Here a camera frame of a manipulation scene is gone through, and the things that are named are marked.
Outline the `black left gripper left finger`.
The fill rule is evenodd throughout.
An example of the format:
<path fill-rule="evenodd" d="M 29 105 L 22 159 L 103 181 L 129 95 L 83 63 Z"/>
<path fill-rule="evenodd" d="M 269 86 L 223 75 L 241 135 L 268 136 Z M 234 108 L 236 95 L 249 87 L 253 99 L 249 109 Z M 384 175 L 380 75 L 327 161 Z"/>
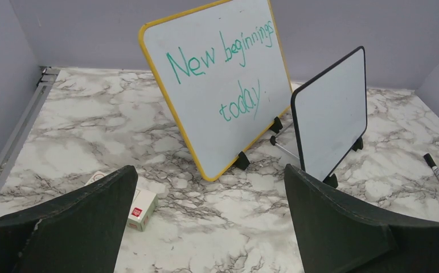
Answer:
<path fill-rule="evenodd" d="M 137 180 L 127 165 L 0 217 L 0 272 L 113 272 Z"/>

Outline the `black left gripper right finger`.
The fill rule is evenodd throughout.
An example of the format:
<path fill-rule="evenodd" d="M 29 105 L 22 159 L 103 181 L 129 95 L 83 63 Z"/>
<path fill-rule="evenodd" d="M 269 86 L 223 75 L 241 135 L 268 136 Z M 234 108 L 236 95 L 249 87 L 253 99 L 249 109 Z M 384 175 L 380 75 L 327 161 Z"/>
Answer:
<path fill-rule="evenodd" d="M 439 222 L 371 205 L 290 164 L 284 183 L 305 272 L 439 272 Z"/>

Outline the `black framed whiteboard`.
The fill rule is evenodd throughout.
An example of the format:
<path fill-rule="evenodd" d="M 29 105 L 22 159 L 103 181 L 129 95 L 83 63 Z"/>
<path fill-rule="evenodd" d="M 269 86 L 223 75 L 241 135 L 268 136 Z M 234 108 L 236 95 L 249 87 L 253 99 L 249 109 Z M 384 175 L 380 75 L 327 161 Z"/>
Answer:
<path fill-rule="evenodd" d="M 297 88 L 290 105 L 301 170 L 323 182 L 367 130 L 365 48 Z"/>

